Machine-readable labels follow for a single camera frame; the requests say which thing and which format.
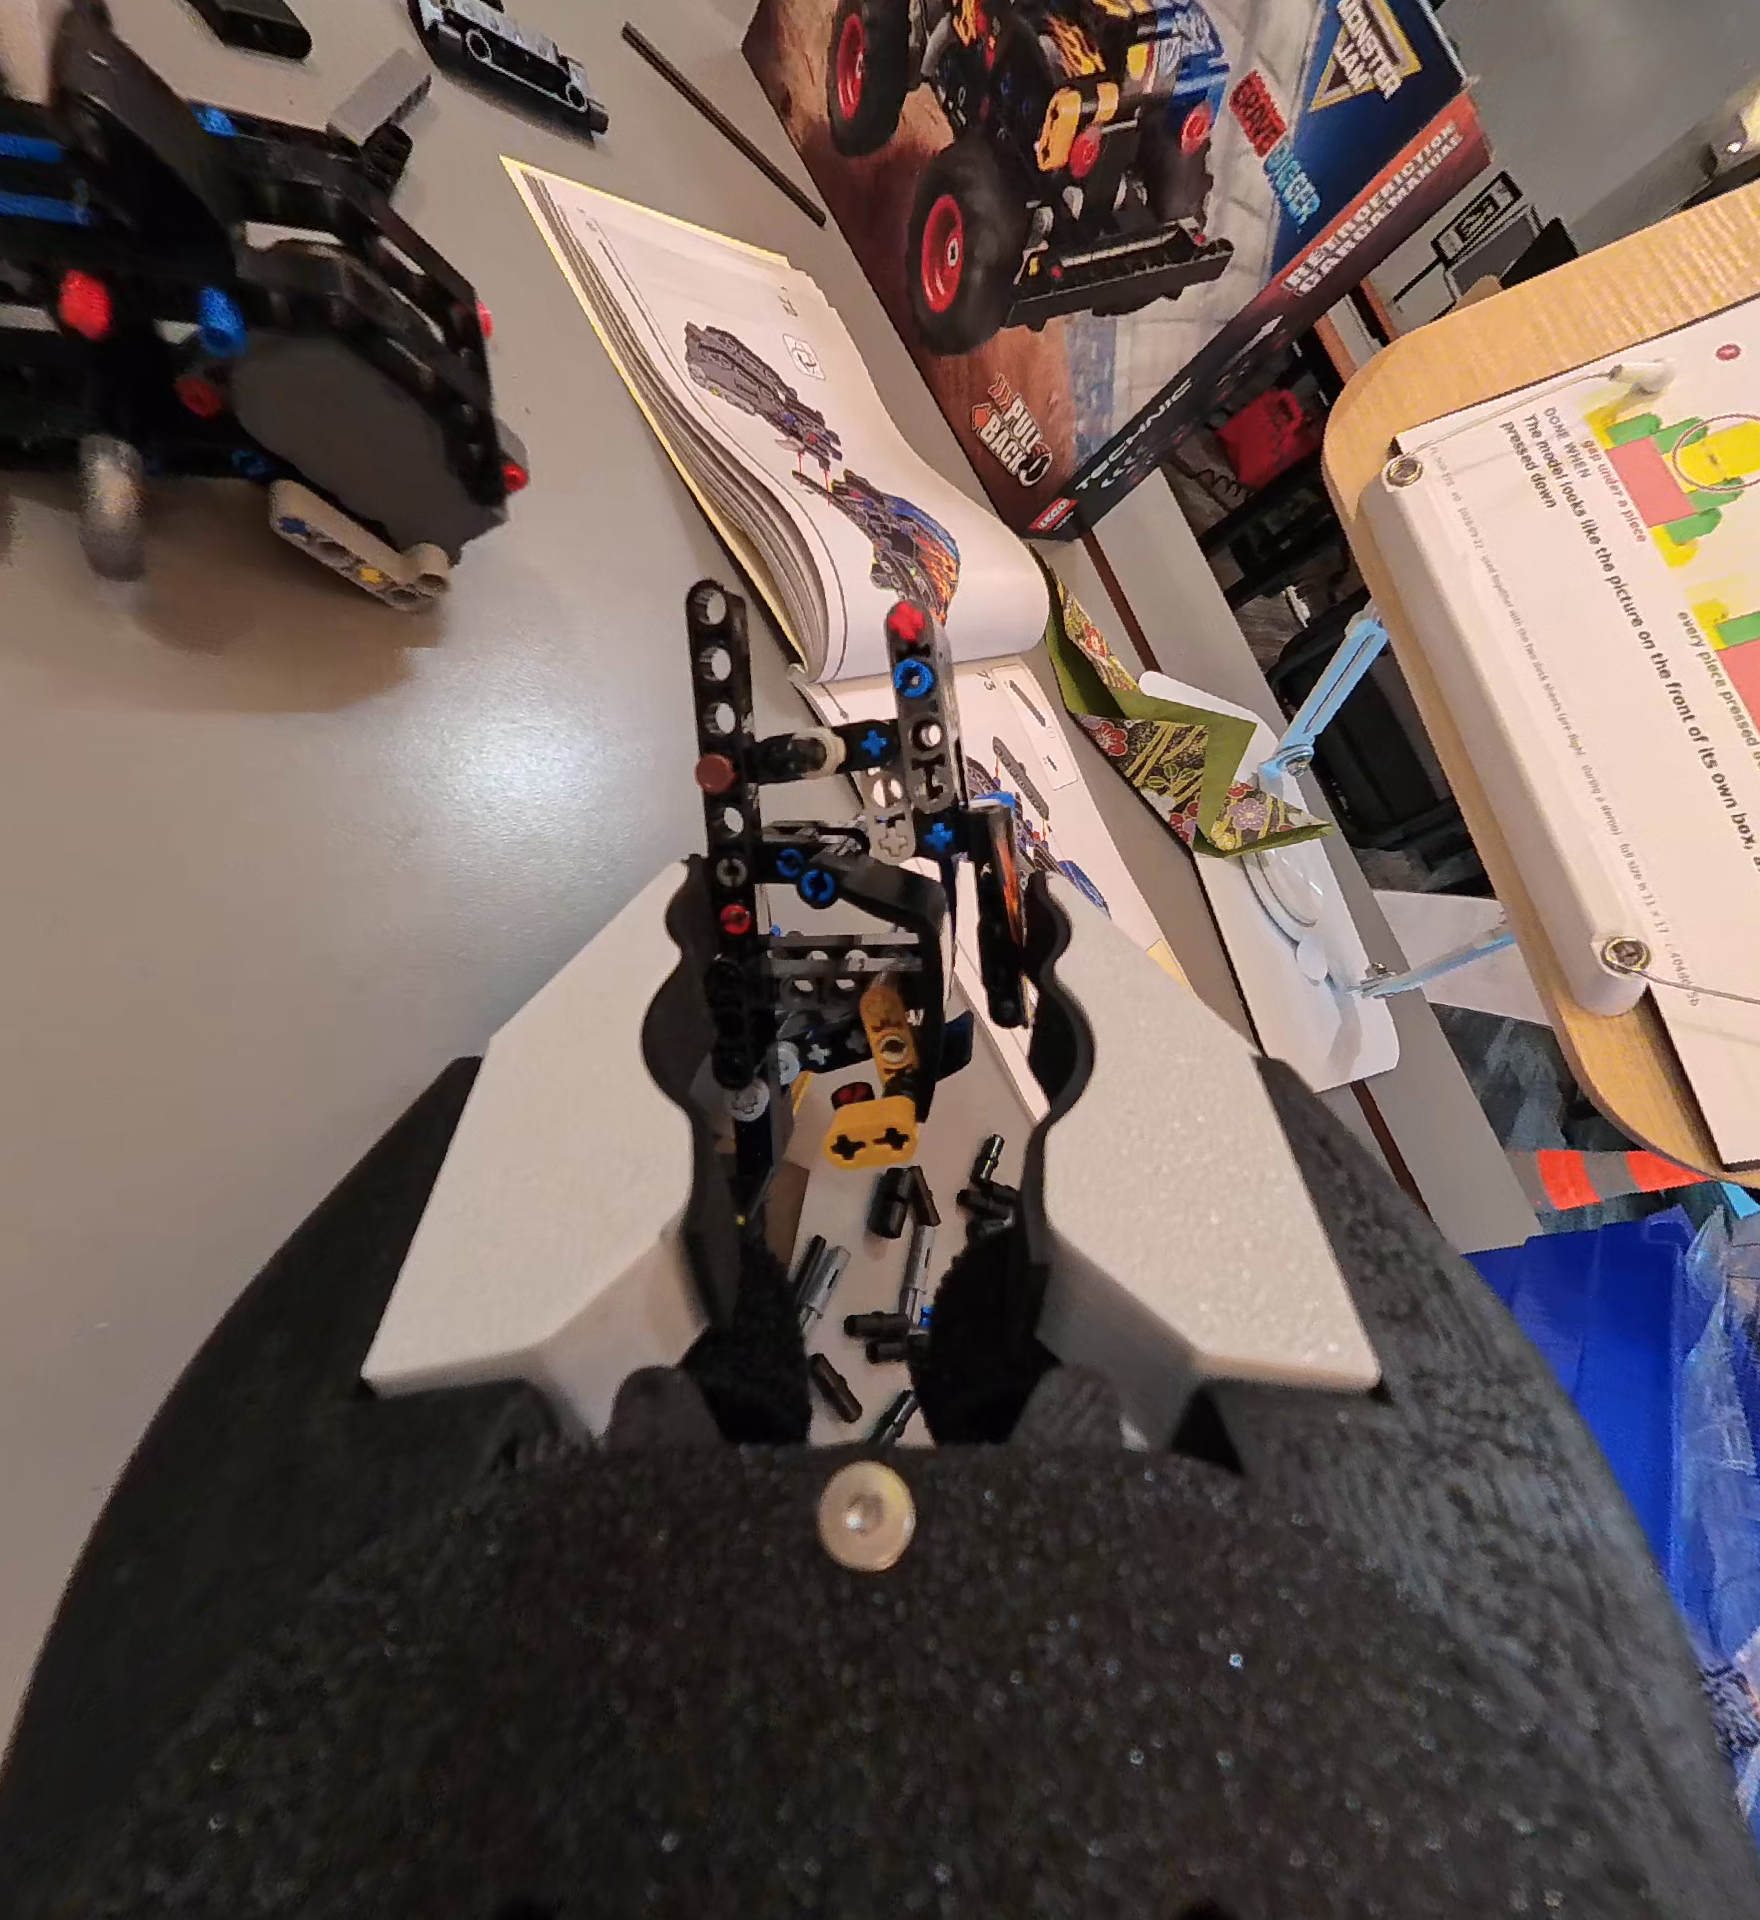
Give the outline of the black lego brick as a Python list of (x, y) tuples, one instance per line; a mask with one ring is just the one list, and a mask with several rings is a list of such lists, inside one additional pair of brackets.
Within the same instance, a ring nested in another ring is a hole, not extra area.
[(313, 57), (313, 34), (291, 1), (195, 0), (188, 5), (224, 46), (291, 63)]

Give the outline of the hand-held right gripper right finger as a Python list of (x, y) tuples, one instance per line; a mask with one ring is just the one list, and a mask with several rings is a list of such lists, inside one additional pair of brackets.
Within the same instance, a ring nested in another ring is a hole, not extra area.
[(1382, 1382), (1261, 1056), (1074, 890), (1030, 890), (1037, 1337), (1119, 1393)]

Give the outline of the lego set box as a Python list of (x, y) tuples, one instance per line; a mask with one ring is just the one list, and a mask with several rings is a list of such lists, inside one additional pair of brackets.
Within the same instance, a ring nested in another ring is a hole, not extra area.
[(1425, 1), (762, 1), (742, 54), (1032, 539), (1092, 527), (1491, 154)]

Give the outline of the black grey lego chassis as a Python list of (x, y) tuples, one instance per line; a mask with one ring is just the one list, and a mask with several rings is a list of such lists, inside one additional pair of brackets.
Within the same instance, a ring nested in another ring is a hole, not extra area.
[(394, 208), (396, 122), (195, 100), (110, 3), (0, 3), (0, 473), (63, 473), (90, 573), (148, 571), (148, 491), (239, 482), (396, 611), (528, 482), (472, 282)]

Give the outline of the black lego beam assembly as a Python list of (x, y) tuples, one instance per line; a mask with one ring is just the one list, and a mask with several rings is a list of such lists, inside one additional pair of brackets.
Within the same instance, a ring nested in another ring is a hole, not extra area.
[(488, 1), (405, 1), (407, 17), (437, 69), (490, 91), (512, 110), (544, 116), (587, 137), (610, 128), (580, 61), (552, 35)]

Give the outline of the blue flame-print lego body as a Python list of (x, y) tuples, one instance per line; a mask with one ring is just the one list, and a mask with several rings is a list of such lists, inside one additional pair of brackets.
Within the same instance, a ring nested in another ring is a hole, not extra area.
[(684, 612), (705, 829), (696, 953), (744, 1208), (787, 1151), (804, 1075), (867, 1071), (829, 1126), (833, 1162), (914, 1159), (959, 1064), (948, 985), (962, 863), (1003, 1027), (1029, 1019), (1027, 929), (1011, 804), (968, 788), (953, 658), (929, 606), (901, 598), (884, 617), (882, 715), (793, 731), (755, 725), (744, 601), (699, 581)]

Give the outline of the pile of black lego pins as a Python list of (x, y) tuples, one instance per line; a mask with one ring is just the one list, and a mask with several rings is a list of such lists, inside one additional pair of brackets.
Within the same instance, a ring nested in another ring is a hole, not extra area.
[(948, 1270), (1012, 1224), (1018, 1151), (989, 1133), (878, 1171), (821, 1168), (800, 1204), (790, 1304), (804, 1349), (811, 1441), (926, 1441), (915, 1368)]

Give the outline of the instruction booklet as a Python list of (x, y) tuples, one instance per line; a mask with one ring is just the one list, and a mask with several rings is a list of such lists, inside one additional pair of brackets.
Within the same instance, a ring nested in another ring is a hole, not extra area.
[(888, 710), (884, 620), (914, 598), (958, 667), (965, 771), (1021, 847), (1137, 945), (1161, 939), (1037, 675), (1050, 577), (888, 412), (841, 315), (782, 254), (507, 161), (606, 355), (770, 608), (827, 719)]

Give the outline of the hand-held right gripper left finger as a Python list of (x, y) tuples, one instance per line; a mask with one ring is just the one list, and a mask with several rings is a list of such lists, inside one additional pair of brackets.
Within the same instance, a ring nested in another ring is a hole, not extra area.
[(738, 1324), (712, 906), (670, 863), (492, 1036), (366, 1352), (380, 1395), (611, 1400)]

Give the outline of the white instruction card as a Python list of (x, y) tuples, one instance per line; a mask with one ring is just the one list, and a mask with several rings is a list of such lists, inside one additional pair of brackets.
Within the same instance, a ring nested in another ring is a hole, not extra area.
[(1760, 297), (1407, 429), (1368, 515), (1572, 1000), (1760, 1163)]

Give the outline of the orange tape strip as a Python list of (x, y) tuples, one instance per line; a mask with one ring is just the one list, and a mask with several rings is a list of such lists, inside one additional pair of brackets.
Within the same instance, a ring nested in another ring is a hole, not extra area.
[(1529, 1202), (1539, 1212), (1578, 1212), (1629, 1195), (1664, 1194), (1717, 1181), (1716, 1175), (1685, 1168), (1644, 1147), (1531, 1147), (1510, 1151), (1510, 1163)]

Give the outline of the wooden board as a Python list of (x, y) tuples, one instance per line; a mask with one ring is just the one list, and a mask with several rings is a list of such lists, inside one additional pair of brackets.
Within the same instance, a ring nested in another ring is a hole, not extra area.
[(1510, 848), (1510, 818), (1487, 795), (1481, 765), (1442, 684), (1442, 658), (1414, 628), (1382, 539), (1369, 527), (1366, 497), (1398, 439), (1423, 421), (1570, 371), (1604, 351), (1635, 348), (1756, 297), (1760, 177), (1400, 338), (1346, 385), (1333, 408), (1322, 453), (1326, 491), (1388, 622), (1421, 727), (1574, 1077), (1592, 1103), (1645, 1147), (1748, 1188), (1760, 1188), (1760, 1163), (1730, 1168), (1716, 1153), (1656, 1014), (1602, 1019), (1576, 1004)]

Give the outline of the long black lego axle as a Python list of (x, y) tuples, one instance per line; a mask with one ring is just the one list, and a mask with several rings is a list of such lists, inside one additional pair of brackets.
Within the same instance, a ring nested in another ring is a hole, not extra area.
[(655, 72), (710, 128), (713, 128), (750, 168), (767, 180), (815, 227), (824, 230), (829, 216), (795, 180), (782, 171), (637, 23), (622, 23), (622, 41)]

